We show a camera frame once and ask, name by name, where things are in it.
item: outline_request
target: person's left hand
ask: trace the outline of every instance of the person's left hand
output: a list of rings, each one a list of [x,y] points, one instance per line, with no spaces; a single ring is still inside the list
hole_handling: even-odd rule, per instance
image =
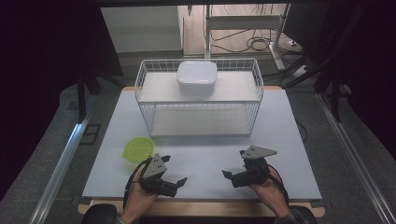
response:
[[[158,194],[146,193],[140,184],[139,180],[141,170],[134,175],[133,183],[129,189],[129,196],[125,204],[124,210],[120,218],[125,223],[133,223],[142,217],[157,199]]]

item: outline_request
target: person's right hand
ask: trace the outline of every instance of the person's right hand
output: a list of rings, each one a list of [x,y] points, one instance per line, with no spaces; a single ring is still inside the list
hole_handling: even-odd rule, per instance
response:
[[[271,166],[269,168],[270,174],[281,182],[280,176],[275,169]],[[275,213],[276,217],[282,218],[291,212],[282,191],[274,181],[267,179],[262,184],[253,184],[250,187],[259,196],[260,201]]]

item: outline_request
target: white plastic container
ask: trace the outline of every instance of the white plastic container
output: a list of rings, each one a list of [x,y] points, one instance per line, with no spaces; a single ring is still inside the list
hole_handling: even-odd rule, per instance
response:
[[[218,67],[205,61],[186,61],[177,69],[180,93],[188,97],[209,97],[215,89]]]

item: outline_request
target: person's arm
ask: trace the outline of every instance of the person's arm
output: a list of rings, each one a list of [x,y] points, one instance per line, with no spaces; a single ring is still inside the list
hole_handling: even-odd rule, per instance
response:
[[[269,167],[271,175],[281,181],[279,174],[273,167]],[[263,184],[250,185],[259,200],[276,215],[277,224],[305,224],[308,223],[297,210],[291,211],[286,204],[285,197],[277,184],[267,179]]]
[[[120,217],[114,220],[115,224],[132,224],[136,223],[142,217],[157,199],[158,194],[146,193],[137,182],[140,171],[134,175],[134,182],[131,184],[129,197],[125,204],[124,210]]]

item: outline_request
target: round green object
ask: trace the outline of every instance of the round green object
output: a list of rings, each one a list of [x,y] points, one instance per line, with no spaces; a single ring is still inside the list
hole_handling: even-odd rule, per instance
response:
[[[148,137],[136,137],[129,141],[122,153],[122,157],[133,163],[140,163],[151,156],[155,144]]]

